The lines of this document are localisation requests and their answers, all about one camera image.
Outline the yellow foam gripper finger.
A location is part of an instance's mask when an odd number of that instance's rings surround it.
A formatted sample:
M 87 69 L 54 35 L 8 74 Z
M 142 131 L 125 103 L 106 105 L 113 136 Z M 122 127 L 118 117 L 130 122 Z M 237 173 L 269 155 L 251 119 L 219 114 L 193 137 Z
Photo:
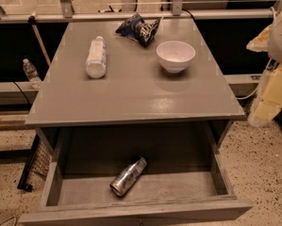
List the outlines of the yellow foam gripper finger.
M 273 71 L 265 70 L 260 77 L 257 96 L 250 106 L 248 122 L 262 127 L 271 122 L 282 109 L 282 64 Z
M 250 40 L 246 49 L 253 52 L 267 52 L 269 49 L 270 26 L 265 27 L 255 38 Z

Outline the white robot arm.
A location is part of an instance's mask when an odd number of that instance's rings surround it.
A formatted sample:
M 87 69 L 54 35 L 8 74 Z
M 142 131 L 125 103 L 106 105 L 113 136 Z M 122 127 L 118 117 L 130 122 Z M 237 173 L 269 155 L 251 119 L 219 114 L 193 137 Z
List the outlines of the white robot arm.
M 248 122 L 261 127 L 274 119 L 282 109 L 282 9 L 275 13 L 273 23 L 264 28 L 246 48 L 267 52 L 270 61 L 257 86 L 257 95 L 250 106 Z

